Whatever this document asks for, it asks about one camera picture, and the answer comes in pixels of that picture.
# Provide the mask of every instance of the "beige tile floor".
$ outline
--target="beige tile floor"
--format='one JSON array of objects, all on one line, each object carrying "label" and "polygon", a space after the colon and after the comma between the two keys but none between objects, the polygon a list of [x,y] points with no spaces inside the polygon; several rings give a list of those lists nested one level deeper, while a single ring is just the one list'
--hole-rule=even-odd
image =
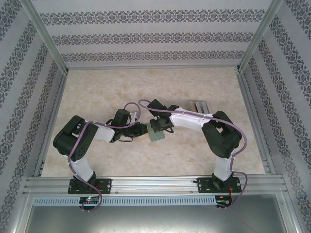
[{"label": "beige tile floor", "polygon": [[[158,99],[166,106],[190,109],[189,100],[205,100],[211,113],[224,111],[247,135],[247,149],[234,169],[264,173],[254,134],[233,68],[125,69],[70,71],[52,139],[74,115],[106,122],[127,102]],[[128,110],[135,111],[135,106]],[[152,118],[142,110],[141,122]],[[166,138],[151,142],[148,134],[132,143],[93,140],[87,158],[97,176],[209,175],[215,155],[202,133],[174,128]],[[67,160],[52,146],[42,176],[72,176]]]}]

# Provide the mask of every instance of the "enclosure wall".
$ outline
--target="enclosure wall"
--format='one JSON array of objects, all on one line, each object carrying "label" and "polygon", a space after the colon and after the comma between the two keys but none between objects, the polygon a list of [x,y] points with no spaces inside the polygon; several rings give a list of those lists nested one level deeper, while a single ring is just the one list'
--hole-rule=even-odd
[{"label": "enclosure wall", "polygon": [[37,166],[62,73],[18,0],[0,1],[0,232]]},{"label": "enclosure wall", "polygon": [[265,140],[311,231],[311,1],[284,1],[244,71]]},{"label": "enclosure wall", "polygon": [[271,0],[34,0],[69,68],[238,65]]}]

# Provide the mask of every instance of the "purple cable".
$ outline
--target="purple cable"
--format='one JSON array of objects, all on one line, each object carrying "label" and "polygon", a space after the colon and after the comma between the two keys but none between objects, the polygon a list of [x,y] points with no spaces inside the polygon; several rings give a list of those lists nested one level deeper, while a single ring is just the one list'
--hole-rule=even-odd
[{"label": "purple cable", "polygon": [[[196,113],[188,112],[188,111],[176,111],[176,110],[175,111],[169,111],[169,110],[160,110],[160,109],[148,108],[147,106],[144,106],[143,104],[141,104],[141,102],[143,102],[143,101],[148,102],[148,103],[150,103],[150,101],[149,100],[139,100],[138,101],[138,104],[139,104],[140,107],[145,108],[145,109],[147,109],[149,111],[162,112],[162,113],[179,113],[179,114],[187,114],[187,115],[191,115],[191,116],[195,116],[195,117],[202,117],[201,114],[196,114]],[[232,158],[231,158],[231,161],[230,161],[230,171],[234,172],[234,173],[243,174],[245,176],[245,184],[244,184],[244,187],[243,187],[240,195],[237,197],[236,201],[232,205],[230,205],[229,207],[226,208],[226,209],[229,209],[241,198],[241,196],[242,196],[242,194],[245,191],[246,186],[247,186],[247,181],[248,181],[247,175],[244,172],[242,172],[242,171],[233,171],[232,170],[233,160],[234,160],[235,156],[237,156],[243,150],[245,150],[245,148],[247,146],[247,138],[246,138],[245,133],[238,126],[236,126],[236,125],[234,125],[234,124],[232,124],[232,123],[230,123],[228,121],[217,119],[217,118],[214,118],[214,117],[211,117],[211,116],[203,116],[203,118],[210,119],[210,120],[215,120],[215,121],[227,124],[227,125],[233,127],[234,129],[236,129],[237,131],[239,131],[241,133],[242,137],[244,138],[244,145],[243,145],[243,147],[232,155]]]},{"label": "purple cable", "polygon": [[[84,134],[84,132],[85,132],[85,130],[86,130],[86,128],[87,128],[87,126],[88,126],[89,124],[101,125],[101,126],[104,126],[104,127],[107,127],[107,128],[111,128],[111,129],[125,129],[125,128],[128,128],[128,127],[131,127],[131,126],[135,125],[135,124],[139,121],[139,118],[140,118],[140,115],[141,115],[141,109],[140,109],[139,105],[136,104],[136,103],[134,103],[134,102],[127,103],[127,104],[124,106],[124,109],[125,109],[129,104],[134,104],[134,105],[137,106],[137,108],[138,108],[137,120],[135,120],[132,124],[129,124],[129,125],[126,125],[126,126],[110,126],[110,125],[106,125],[106,124],[102,124],[102,123],[94,122],[94,121],[89,121],[89,122],[87,122],[87,123],[84,125],[84,127],[83,127],[83,129],[82,129],[82,131],[81,131],[81,133],[80,133],[80,135],[79,135],[79,137],[78,137],[76,143],[74,144],[74,146],[73,146],[73,148],[72,148],[72,150],[71,150],[71,152],[70,152],[70,154],[69,154],[69,156],[68,156],[68,158],[67,158],[69,168],[70,168],[70,170],[72,171],[72,173],[74,174],[74,176],[75,176],[77,179],[79,179],[80,181],[82,181],[83,183],[85,183],[86,185],[88,185],[89,187],[93,188],[96,192],[98,192],[98,196],[99,196],[99,198],[100,198],[100,201],[98,202],[98,204],[97,204],[94,208],[92,208],[91,210],[88,210],[88,211],[87,211],[88,213],[89,213],[89,212],[92,212],[92,211],[94,211],[94,210],[96,210],[96,209],[101,205],[101,203],[102,203],[102,201],[103,201],[103,196],[102,196],[102,193],[100,192],[99,189],[97,189],[96,187],[94,187],[93,185],[91,185],[90,183],[88,183],[87,181],[83,180],[82,177],[80,177],[80,176],[76,173],[76,171],[73,169],[73,167],[72,167],[72,165],[71,165],[71,163],[70,163],[70,162],[71,162],[71,157],[72,157],[73,153],[75,152],[75,150],[77,149],[78,144],[79,144],[79,142],[81,141],[82,135]],[[82,211],[85,210],[85,209],[83,209],[84,204],[85,204],[85,202],[82,203],[82,205],[81,205]]]}]

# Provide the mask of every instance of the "purple wire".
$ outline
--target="purple wire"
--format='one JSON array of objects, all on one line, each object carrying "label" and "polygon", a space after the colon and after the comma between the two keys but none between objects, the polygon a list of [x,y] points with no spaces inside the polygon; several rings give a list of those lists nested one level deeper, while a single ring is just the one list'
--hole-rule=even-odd
[{"label": "purple wire", "polygon": [[[80,133],[80,135],[79,135],[79,137],[78,137],[76,143],[74,144],[74,146],[73,146],[73,148],[72,148],[72,150],[71,150],[71,152],[70,152],[68,158],[67,158],[69,168],[70,168],[70,170],[72,171],[72,173],[74,174],[74,176],[75,176],[77,179],[79,179],[80,181],[82,181],[83,183],[85,183],[86,185],[88,185],[89,187],[93,188],[96,192],[98,192],[98,196],[99,196],[99,198],[100,198],[100,201],[98,202],[98,204],[97,204],[94,208],[92,208],[91,210],[88,210],[88,211],[87,211],[88,213],[89,213],[89,212],[92,212],[92,211],[96,210],[98,207],[100,207],[100,205],[101,205],[101,203],[102,203],[102,201],[103,201],[103,196],[102,196],[102,193],[100,192],[99,189],[97,189],[96,187],[94,187],[93,185],[91,185],[90,183],[88,183],[87,181],[85,181],[84,179],[82,179],[82,177],[79,176],[79,175],[76,173],[76,171],[74,170],[74,168],[72,167],[72,165],[71,165],[71,163],[70,163],[70,162],[71,162],[71,157],[73,156],[73,153],[74,153],[75,150],[77,149],[78,144],[79,144],[79,142],[81,141],[82,135],[84,134],[84,132],[85,132],[85,130],[86,130],[86,128],[87,128],[87,126],[88,126],[89,124],[101,125],[101,126],[104,126],[104,127],[107,127],[107,128],[111,128],[111,129],[125,129],[125,128],[128,128],[128,127],[131,127],[131,126],[135,125],[135,124],[139,121],[139,118],[140,118],[140,115],[141,115],[141,109],[140,109],[139,105],[136,104],[136,103],[134,103],[134,102],[127,103],[127,104],[124,106],[124,109],[125,109],[129,104],[134,104],[134,105],[136,105],[137,108],[138,108],[138,116],[137,116],[137,120],[136,120],[136,121],[134,121],[132,124],[129,124],[129,125],[126,125],[126,126],[111,126],[111,125],[106,125],[106,124],[102,124],[102,123],[94,122],[94,121],[89,121],[89,122],[87,122],[87,123],[84,125],[84,127],[82,128],[81,133]],[[83,209],[84,204],[85,204],[85,202],[82,203],[82,205],[81,205],[82,211],[85,210],[85,209]]]},{"label": "purple wire", "polygon": [[[145,108],[145,109],[148,109],[149,111],[162,112],[162,113],[179,113],[179,114],[186,114],[186,115],[191,115],[191,116],[195,116],[195,117],[202,117],[202,114],[197,114],[197,113],[188,112],[188,111],[178,111],[178,110],[177,110],[177,111],[176,111],[176,110],[175,110],[175,111],[169,111],[169,110],[160,110],[160,109],[149,108],[149,107],[147,107],[147,106],[141,104],[141,102],[143,102],[143,101],[146,101],[146,102],[148,102],[148,103],[150,103],[150,101],[149,101],[149,100],[139,100],[139,101],[138,101],[138,104],[139,104],[140,107]],[[233,160],[234,160],[235,156],[237,156],[237,155],[240,154],[243,150],[245,150],[245,148],[246,148],[246,146],[247,146],[247,138],[246,138],[245,133],[244,133],[238,126],[236,126],[236,125],[234,125],[234,124],[232,124],[232,123],[230,123],[230,122],[228,122],[228,121],[221,120],[221,119],[217,119],[217,118],[214,118],[214,117],[211,117],[211,116],[203,116],[203,118],[210,119],[210,120],[215,120],[215,121],[218,121],[218,122],[227,124],[227,125],[233,127],[234,129],[236,129],[237,131],[239,131],[239,132],[241,133],[242,137],[244,138],[244,145],[243,145],[243,147],[242,147],[241,149],[239,149],[237,152],[235,152],[235,153],[232,155],[232,158],[231,158],[231,161],[230,161],[230,171],[231,171],[231,172],[234,172],[234,173],[238,173],[238,174],[243,174],[243,175],[245,176],[245,184],[244,184],[244,187],[243,187],[243,189],[242,189],[240,195],[237,197],[236,201],[235,201],[232,205],[230,205],[230,206],[227,207],[227,209],[229,209],[229,208],[231,208],[232,206],[234,206],[235,203],[241,198],[241,196],[242,196],[242,194],[243,194],[243,192],[245,191],[246,186],[247,186],[247,181],[248,181],[247,175],[246,175],[244,172],[242,172],[242,171],[233,171],[233,170],[232,170],[232,167],[233,167]]]}]

